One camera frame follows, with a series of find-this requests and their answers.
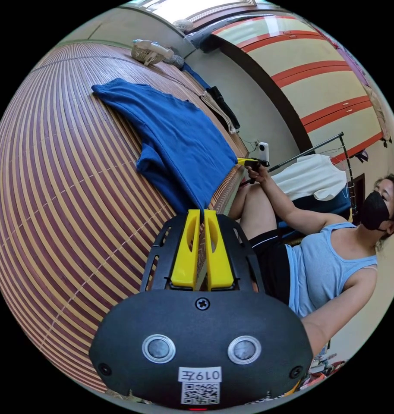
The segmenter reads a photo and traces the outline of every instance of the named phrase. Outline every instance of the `white garment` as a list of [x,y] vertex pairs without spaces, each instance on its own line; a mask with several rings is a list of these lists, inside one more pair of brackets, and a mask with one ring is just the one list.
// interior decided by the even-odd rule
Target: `white garment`
[[332,200],[347,184],[345,171],[336,168],[330,157],[321,154],[300,157],[272,178],[292,201],[310,195],[321,201]]
[[228,132],[230,134],[235,134],[237,131],[231,122],[231,119],[224,113],[224,111],[218,106],[217,102],[213,99],[213,97],[205,91],[203,94],[200,95],[200,99],[212,110],[218,113],[227,124]]

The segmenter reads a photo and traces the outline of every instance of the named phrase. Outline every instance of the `ear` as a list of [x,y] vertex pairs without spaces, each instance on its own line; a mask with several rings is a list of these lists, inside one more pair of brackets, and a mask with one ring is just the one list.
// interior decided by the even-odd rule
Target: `ear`
[[389,235],[394,234],[394,221],[390,220],[390,224],[387,227],[387,233]]

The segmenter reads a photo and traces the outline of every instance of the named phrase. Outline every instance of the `white camera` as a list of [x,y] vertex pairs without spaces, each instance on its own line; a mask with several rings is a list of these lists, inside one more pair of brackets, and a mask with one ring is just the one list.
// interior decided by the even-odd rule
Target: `white camera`
[[258,159],[269,162],[269,144],[267,142],[259,142]]

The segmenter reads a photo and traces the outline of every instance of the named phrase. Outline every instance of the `woman's leg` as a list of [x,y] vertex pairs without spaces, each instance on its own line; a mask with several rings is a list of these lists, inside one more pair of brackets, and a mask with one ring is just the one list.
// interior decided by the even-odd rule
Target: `woman's leg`
[[[277,224],[273,207],[261,186],[259,184],[248,186],[241,208],[240,226],[248,240],[251,240],[262,233],[275,230]],[[241,203],[241,200],[237,201],[234,214],[238,213],[237,208]]]
[[244,187],[240,187],[237,190],[237,194],[233,200],[233,203],[230,207],[230,212],[228,216],[233,220],[241,219],[241,214],[243,212],[244,202],[246,201],[247,193],[250,189],[250,185],[246,184]]

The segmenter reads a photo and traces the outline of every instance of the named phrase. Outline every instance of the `woman's arm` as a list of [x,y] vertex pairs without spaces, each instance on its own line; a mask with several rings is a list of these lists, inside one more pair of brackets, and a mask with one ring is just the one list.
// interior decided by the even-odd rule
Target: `woman's arm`
[[287,225],[302,234],[319,233],[329,224],[346,222],[343,217],[337,214],[317,213],[297,208],[268,174],[260,185],[270,200],[274,212]]
[[357,282],[318,310],[302,318],[313,355],[340,331],[370,300],[376,285],[376,273],[361,269],[353,275]]

